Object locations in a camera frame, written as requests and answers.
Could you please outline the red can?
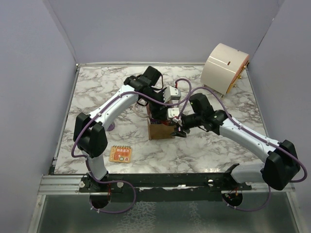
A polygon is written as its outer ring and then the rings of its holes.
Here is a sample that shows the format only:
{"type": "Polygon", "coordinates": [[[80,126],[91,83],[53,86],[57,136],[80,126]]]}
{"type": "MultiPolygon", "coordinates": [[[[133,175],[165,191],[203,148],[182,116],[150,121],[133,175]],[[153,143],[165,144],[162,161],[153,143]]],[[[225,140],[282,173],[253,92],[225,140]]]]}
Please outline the red can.
{"type": "Polygon", "coordinates": [[[170,123],[171,123],[170,120],[163,120],[163,121],[162,121],[162,124],[164,124],[164,125],[166,125],[166,126],[169,126],[170,123]]]}

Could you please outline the purple Fanta can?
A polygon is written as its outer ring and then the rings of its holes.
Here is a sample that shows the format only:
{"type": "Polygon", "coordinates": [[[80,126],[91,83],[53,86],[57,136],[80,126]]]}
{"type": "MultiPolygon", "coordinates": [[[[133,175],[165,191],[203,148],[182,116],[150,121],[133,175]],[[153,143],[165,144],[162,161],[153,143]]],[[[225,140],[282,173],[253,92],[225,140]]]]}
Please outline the purple Fanta can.
{"type": "Polygon", "coordinates": [[[162,121],[159,120],[159,119],[151,118],[150,119],[150,124],[162,124],[162,121]]]}

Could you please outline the canvas tote bag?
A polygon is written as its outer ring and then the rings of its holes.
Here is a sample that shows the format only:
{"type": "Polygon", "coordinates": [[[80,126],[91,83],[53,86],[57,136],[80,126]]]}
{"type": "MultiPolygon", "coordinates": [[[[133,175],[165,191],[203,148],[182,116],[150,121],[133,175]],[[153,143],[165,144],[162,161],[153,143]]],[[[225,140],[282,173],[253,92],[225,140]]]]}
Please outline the canvas tote bag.
{"type": "Polygon", "coordinates": [[[162,140],[162,139],[172,139],[171,133],[174,131],[174,126],[166,126],[164,124],[150,124],[151,112],[149,110],[149,104],[141,104],[136,102],[133,107],[134,113],[140,117],[147,119],[147,129],[149,140],[162,140]],[[146,113],[137,110],[138,106],[146,108],[146,113]]]}

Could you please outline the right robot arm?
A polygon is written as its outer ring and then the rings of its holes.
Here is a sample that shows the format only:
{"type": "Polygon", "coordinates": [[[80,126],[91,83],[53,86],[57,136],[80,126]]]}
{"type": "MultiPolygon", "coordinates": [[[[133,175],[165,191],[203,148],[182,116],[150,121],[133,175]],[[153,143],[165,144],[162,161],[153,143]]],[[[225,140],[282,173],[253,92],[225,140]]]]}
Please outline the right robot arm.
{"type": "Polygon", "coordinates": [[[173,135],[186,137],[191,128],[203,127],[233,140],[260,159],[259,163],[233,165],[227,170],[223,184],[234,190],[241,183],[265,182],[275,190],[282,190],[300,171],[294,144],[288,140],[279,142],[268,138],[246,126],[224,110],[213,110],[207,97],[202,93],[190,97],[193,114],[180,114],[178,108],[168,109],[168,117],[176,124],[173,135]]]}

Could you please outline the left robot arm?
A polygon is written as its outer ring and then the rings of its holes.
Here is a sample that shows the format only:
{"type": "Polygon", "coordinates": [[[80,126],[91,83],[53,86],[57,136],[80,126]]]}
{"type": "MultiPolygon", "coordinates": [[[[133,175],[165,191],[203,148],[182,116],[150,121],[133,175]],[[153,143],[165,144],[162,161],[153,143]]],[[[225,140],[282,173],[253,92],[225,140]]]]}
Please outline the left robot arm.
{"type": "Polygon", "coordinates": [[[114,120],[130,105],[140,99],[148,103],[151,117],[165,121],[168,107],[164,104],[165,88],[157,89],[155,84],[162,74],[154,67],[147,67],[143,74],[127,77],[116,94],[105,104],[89,114],[80,113],[74,127],[74,147],[82,151],[92,179],[90,185],[100,192],[106,189],[108,171],[104,165],[103,152],[107,147],[106,131],[114,120]]]}

